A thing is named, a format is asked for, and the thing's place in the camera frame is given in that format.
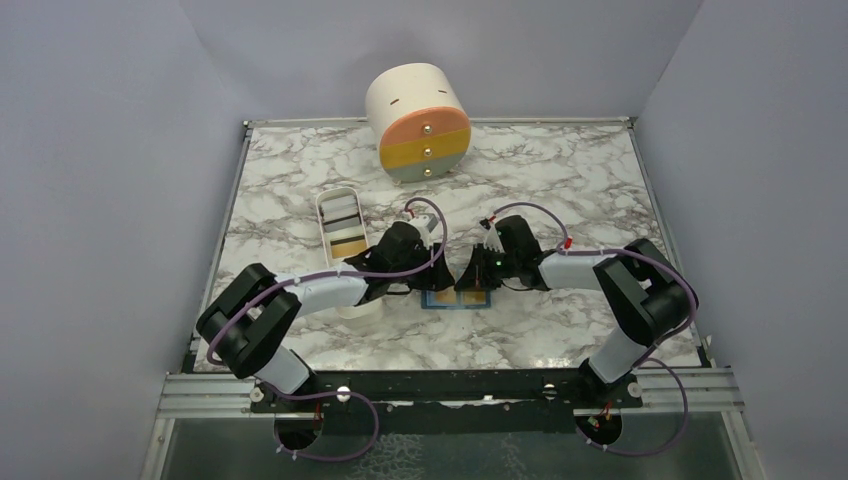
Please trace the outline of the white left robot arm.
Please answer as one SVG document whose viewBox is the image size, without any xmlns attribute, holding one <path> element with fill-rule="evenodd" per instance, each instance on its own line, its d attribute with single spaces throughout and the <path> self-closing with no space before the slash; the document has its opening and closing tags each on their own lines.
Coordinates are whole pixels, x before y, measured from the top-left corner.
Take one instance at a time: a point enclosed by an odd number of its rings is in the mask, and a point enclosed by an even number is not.
<svg viewBox="0 0 848 480">
<path fill-rule="evenodd" d="M 282 346 L 296 319 L 370 304 L 393 285 L 439 292 L 454 283 L 443 245 L 427 244 L 420 227 L 396 221 L 376 245 L 325 270 L 277 275 L 261 263 L 248 265 L 200 314 L 195 329 L 236 378 L 261 380 L 298 411 L 313 401 L 315 386 L 306 362 Z"/>
</svg>

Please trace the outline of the blue leather card holder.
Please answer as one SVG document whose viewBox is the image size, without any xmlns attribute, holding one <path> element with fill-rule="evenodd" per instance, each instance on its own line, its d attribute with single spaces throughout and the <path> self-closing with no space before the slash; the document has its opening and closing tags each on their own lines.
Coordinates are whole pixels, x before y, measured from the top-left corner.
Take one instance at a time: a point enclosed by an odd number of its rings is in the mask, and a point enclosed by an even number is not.
<svg viewBox="0 0 848 480">
<path fill-rule="evenodd" d="M 461 300 L 461 293 L 462 292 L 457 292 L 453 287 L 448 288 L 448 289 L 453 289 L 457 293 L 457 304 L 456 305 L 449 306 L 449 307 L 435 306 L 431 303 L 432 296 L 435 292 L 423 291 L 422 295 L 421 295 L 421 308 L 425 309 L 425 310 L 480 310 L 480 309 L 488 309 L 492 306 L 491 293 L 488 292 L 488 291 L 487 292 L 489 293 L 489 299 L 490 299 L 490 304 L 489 304 L 488 307 L 486 307 L 486 308 L 467 308 L 467 307 L 464 307 L 463 304 L 462 304 L 462 300 Z"/>
</svg>

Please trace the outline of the gold credit card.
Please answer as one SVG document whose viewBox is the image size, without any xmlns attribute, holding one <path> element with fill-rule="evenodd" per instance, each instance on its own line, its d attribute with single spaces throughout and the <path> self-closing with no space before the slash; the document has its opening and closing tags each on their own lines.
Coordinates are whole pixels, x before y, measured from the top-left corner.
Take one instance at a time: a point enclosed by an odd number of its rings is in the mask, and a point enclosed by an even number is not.
<svg viewBox="0 0 848 480">
<path fill-rule="evenodd" d="M 464 291 L 461 300 L 467 308 L 486 308 L 490 304 L 489 293 L 486 291 Z"/>
<path fill-rule="evenodd" d="M 457 304 L 457 293 L 453 289 L 435 292 L 431 303 L 435 306 L 449 307 Z"/>
</svg>

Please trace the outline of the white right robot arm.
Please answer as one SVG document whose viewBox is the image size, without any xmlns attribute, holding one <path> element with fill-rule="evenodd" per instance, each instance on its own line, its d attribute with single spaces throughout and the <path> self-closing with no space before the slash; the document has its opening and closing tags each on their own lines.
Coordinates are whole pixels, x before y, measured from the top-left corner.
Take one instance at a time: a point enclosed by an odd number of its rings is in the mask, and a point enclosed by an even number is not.
<svg viewBox="0 0 848 480">
<path fill-rule="evenodd" d="M 510 279 L 534 291 L 603 293 L 617 325 L 582 362 L 576 383 L 579 398 L 592 407 L 612 399 L 617 384 L 666 339 L 686 329 L 699 306 L 692 287 L 650 240 L 637 239 L 622 249 L 545 250 L 518 215 L 488 227 L 455 288 L 493 291 Z"/>
</svg>

